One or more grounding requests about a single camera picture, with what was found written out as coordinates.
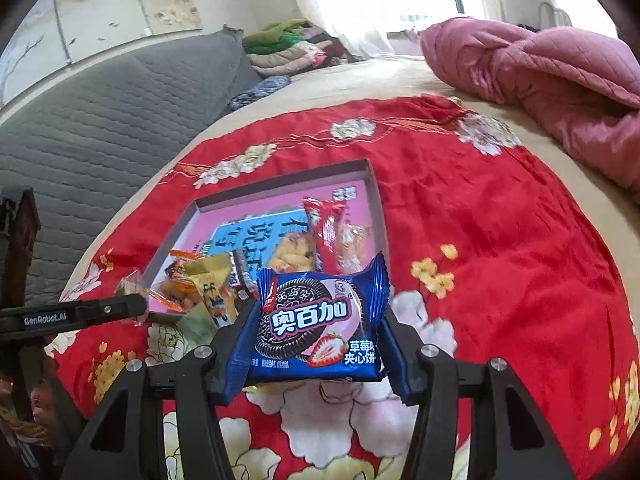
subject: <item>gray quilted cover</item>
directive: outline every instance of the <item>gray quilted cover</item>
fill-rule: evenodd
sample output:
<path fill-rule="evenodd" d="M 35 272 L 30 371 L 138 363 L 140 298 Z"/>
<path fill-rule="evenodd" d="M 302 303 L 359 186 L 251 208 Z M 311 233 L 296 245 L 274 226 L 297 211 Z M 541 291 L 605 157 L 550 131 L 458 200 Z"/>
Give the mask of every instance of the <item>gray quilted cover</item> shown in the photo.
<path fill-rule="evenodd" d="M 105 60 L 0 125 L 0 186 L 33 187 L 42 222 L 26 304 L 56 302 L 118 209 L 259 81 L 225 29 Z"/>

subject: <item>pink quilt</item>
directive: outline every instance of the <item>pink quilt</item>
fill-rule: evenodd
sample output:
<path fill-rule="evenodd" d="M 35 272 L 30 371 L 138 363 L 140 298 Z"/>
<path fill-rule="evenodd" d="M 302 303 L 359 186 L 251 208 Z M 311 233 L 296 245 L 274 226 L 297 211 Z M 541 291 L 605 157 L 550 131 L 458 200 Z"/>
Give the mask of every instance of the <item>pink quilt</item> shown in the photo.
<path fill-rule="evenodd" d="M 421 35 L 445 83 L 498 104 L 520 104 L 575 160 L 640 202 L 640 66 L 620 40 L 571 27 L 533 33 L 453 18 Z"/>

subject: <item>beige blanket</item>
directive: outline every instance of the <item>beige blanket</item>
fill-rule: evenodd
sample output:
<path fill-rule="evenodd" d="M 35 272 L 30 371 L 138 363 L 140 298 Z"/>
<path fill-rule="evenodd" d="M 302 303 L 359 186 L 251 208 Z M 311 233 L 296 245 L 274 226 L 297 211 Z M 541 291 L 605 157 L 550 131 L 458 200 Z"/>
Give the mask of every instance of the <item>beige blanket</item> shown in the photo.
<path fill-rule="evenodd" d="M 293 80 L 291 85 L 275 94 L 220 119 L 192 140 L 114 216 L 84 254 L 66 288 L 85 275 L 98 247 L 161 177 L 203 140 L 220 137 L 259 119 L 285 112 L 327 107 L 356 99 L 388 99 L 430 92 L 458 96 L 464 107 L 506 121 L 524 145 L 560 177 L 609 247 L 622 275 L 632 317 L 640 320 L 640 208 L 615 184 L 569 158 L 523 111 L 470 100 L 437 79 L 424 59 L 419 57 L 374 59 L 301 74 Z"/>

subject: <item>silver screw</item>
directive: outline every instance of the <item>silver screw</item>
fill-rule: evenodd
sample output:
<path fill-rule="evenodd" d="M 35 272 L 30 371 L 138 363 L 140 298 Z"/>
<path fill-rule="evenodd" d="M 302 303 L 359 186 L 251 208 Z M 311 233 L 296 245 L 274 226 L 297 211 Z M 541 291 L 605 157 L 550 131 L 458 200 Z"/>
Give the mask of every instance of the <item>silver screw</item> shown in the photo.
<path fill-rule="evenodd" d="M 129 372 L 137 372 L 142 368 L 142 361 L 140 359 L 132 359 L 127 363 L 126 368 Z"/>
<path fill-rule="evenodd" d="M 440 353 L 440 349 L 436 345 L 428 344 L 420 348 L 420 352 L 425 357 L 436 357 Z"/>
<path fill-rule="evenodd" d="M 491 368 L 498 370 L 499 372 L 506 370 L 509 367 L 507 361 L 501 357 L 492 357 L 489 362 L 491 364 Z"/>
<path fill-rule="evenodd" d="M 198 359 L 206 359 L 213 353 L 213 350 L 208 345 L 198 346 L 194 351 L 193 355 L 195 355 Z"/>

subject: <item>halved strawberry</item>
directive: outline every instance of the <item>halved strawberry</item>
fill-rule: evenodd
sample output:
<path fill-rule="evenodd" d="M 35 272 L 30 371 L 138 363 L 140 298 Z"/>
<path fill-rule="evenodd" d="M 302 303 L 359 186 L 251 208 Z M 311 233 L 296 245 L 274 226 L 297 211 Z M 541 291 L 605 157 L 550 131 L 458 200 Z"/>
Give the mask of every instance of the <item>halved strawberry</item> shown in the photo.
<path fill-rule="evenodd" d="M 335 365 L 342 360 L 347 350 L 349 344 L 344 339 L 337 334 L 327 334 L 316 342 L 306 364 L 315 368 Z"/>

